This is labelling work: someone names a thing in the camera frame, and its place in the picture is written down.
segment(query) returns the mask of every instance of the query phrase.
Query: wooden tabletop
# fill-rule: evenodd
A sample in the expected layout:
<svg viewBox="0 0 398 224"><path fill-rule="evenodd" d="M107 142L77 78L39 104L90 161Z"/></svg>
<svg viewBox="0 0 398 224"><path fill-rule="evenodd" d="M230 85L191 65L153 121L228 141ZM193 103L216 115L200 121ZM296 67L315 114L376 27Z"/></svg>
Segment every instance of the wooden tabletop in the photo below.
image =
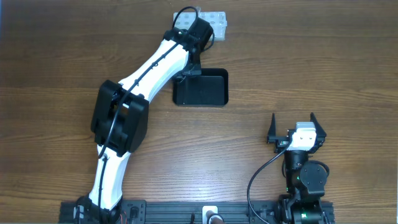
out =
<svg viewBox="0 0 398 224"><path fill-rule="evenodd" d="M327 132L314 159L331 175L322 200L337 223L395 223L397 1L3 0L0 38L0 222L57 222L60 202L93 186L90 122L98 88L137 70L184 6L225 11L226 40L201 55L229 72L224 108L185 108L168 83L150 104L124 198L245 201L285 134L314 112ZM282 159L253 200L285 192Z"/></svg>

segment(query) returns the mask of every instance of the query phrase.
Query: white egg carton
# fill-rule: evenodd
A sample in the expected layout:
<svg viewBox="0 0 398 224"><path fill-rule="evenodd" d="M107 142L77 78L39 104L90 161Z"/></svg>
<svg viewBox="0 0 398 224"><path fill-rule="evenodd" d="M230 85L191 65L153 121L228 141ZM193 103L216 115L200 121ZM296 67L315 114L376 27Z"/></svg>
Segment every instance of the white egg carton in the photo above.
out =
<svg viewBox="0 0 398 224"><path fill-rule="evenodd" d="M199 11L199 17L210 23L213 28L215 35L215 40L225 40L225 29L227 26L225 12L201 12L200 8L197 7ZM177 16L177 12L174 13L173 19ZM193 21L195 20L194 12L182 12L175 22L175 27L179 29L189 29Z"/></svg>

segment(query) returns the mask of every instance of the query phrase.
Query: wood grain surface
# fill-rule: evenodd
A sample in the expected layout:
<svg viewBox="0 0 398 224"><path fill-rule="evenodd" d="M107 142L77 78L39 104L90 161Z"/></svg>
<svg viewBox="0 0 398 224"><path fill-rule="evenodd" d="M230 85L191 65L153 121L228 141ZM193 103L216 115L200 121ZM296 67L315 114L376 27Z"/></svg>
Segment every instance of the wood grain surface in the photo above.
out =
<svg viewBox="0 0 398 224"><path fill-rule="evenodd" d="M124 198L245 201L279 134L314 112L327 132L324 200L337 223L395 223L398 1L3 0L0 32L0 222L57 222L60 202L93 185L90 131L100 85L138 69L184 6L225 11L226 40L201 56L229 72L224 108L184 108L168 83L150 105ZM284 193L282 160L252 199Z"/></svg>

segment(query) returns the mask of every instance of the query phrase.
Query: black mounting plate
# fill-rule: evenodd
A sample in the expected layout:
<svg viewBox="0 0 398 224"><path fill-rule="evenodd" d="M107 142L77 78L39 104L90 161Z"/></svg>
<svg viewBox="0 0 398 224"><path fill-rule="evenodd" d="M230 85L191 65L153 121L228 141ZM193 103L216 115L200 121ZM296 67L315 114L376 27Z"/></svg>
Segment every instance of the black mounting plate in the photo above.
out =
<svg viewBox="0 0 398 224"><path fill-rule="evenodd" d="M277 224L274 220L274 212L277 202L252 201L255 211L268 220L270 224ZM262 223L255 214L249 214L247 202L146 202L145 200L123 200L123 223L129 224L190 224L194 214L194 224L202 224L201 211L203 206L215 205L218 213L228 224L260 224ZM59 223L73 223L73 208L75 202L62 202L60 208ZM335 216L333 204L322 202L322 208L327 212L329 219L334 224ZM93 220L82 220L81 224L97 224Z"/></svg>
<svg viewBox="0 0 398 224"><path fill-rule="evenodd" d="M173 101L179 106L224 106L228 102L228 72L203 68L201 75L174 81Z"/></svg>

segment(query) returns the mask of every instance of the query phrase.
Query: wooden table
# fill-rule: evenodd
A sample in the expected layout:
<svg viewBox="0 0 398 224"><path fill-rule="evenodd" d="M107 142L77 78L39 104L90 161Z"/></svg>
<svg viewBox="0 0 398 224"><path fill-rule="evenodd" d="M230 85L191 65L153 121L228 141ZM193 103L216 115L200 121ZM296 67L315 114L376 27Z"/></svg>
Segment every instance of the wooden table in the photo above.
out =
<svg viewBox="0 0 398 224"><path fill-rule="evenodd" d="M337 223L395 223L398 151L397 1L3 0L0 38L0 222L57 222L60 202L95 178L90 131L100 85L138 69L186 5L226 11L226 40L201 56L229 71L224 108L184 108L171 83L150 105L124 198L245 201L278 134L314 112L328 134L323 200ZM284 193L282 159L252 199Z"/></svg>

